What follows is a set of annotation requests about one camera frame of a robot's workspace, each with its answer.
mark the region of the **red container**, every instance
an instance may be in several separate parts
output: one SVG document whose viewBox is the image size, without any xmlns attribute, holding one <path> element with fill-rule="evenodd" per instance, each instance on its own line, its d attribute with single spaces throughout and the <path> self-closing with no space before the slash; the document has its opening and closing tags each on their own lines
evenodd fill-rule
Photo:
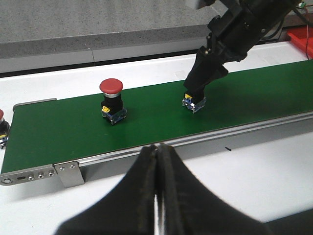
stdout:
<svg viewBox="0 0 313 235">
<path fill-rule="evenodd" d="M 291 42 L 305 52 L 307 44 L 307 27 L 292 28 L 287 31 Z M 313 29 L 309 28 L 308 55 L 313 58 Z"/>
</svg>

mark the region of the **yellow terminal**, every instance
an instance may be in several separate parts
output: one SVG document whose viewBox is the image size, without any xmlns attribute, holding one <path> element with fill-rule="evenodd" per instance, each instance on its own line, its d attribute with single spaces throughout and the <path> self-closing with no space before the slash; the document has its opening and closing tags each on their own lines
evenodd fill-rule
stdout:
<svg viewBox="0 0 313 235">
<path fill-rule="evenodd" d="M 185 99 L 192 99 L 192 97 L 190 96 L 190 95 L 188 95 L 188 94 L 185 94 Z"/>
<path fill-rule="evenodd" d="M 103 106 L 102 111 L 105 113 L 108 113 L 110 111 L 110 109 L 107 106 Z"/>
</svg>

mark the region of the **bolt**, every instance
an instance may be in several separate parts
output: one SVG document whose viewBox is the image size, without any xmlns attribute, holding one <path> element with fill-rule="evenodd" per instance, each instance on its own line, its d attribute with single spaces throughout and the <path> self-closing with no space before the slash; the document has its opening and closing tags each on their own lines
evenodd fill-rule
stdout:
<svg viewBox="0 0 313 235">
<path fill-rule="evenodd" d="M 4 183 L 4 184 L 10 184 L 10 183 L 12 183 L 12 180 L 9 179 L 9 178 L 6 178 L 4 180 L 1 180 L 1 182 Z"/>
<path fill-rule="evenodd" d="M 208 48 L 207 50 L 204 51 L 204 53 L 205 53 L 206 55 L 208 55 L 210 52 L 211 52 L 211 49 L 210 49 L 210 48 Z"/>
</svg>

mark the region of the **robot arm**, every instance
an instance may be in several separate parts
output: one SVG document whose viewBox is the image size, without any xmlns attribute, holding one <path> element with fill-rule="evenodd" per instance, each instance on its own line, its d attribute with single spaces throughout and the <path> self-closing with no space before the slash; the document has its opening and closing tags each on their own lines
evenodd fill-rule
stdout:
<svg viewBox="0 0 313 235">
<path fill-rule="evenodd" d="M 228 10 L 208 24 L 206 47 L 201 47 L 184 86 L 183 105 L 194 113 L 205 103 L 204 87 L 228 74 L 226 62 L 241 61 L 300 0 L 220 0 Z M 194 2 L 194 8 L 211 5 L 215 0 Z"/>
</svg>

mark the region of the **white table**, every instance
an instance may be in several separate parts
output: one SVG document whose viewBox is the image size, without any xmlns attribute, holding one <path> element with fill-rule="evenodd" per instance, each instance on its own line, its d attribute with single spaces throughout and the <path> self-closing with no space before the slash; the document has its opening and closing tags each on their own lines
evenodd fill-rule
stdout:
<svg viewBox="0 0 313 235">
<path fill-rule="evenodd" d="M 125 89 L 183 80 L 194 59 L 195 55 L 184 55 L 1 78 L 0 108 L 11 122 L 16 103 L 100 93 L 100 82 L 109 77 L 120 79 Z M 305 59 L 305 54 L 288 42 L 275 43 L 255 46 L 244 61 L 228 63 L 226 68 L 239 71 Z M 210 151 L 217 146 L 216 141 L 190 145 L 178 152 L 184 159 L 194 156 L 184 162 L 210 190 L 266 222 L 313 208 L 312 142 L 313 132 L 307 132 L 243 144 L 231 152 Z M 0 151 L 1 163 L 3 156 L 4 150 Z M 0 235 L 53 234 L 62 221 L 100 200 L 122 177 L 115 175 L 67 189 L 57 177 L 0 186 Z"/>
</svg>

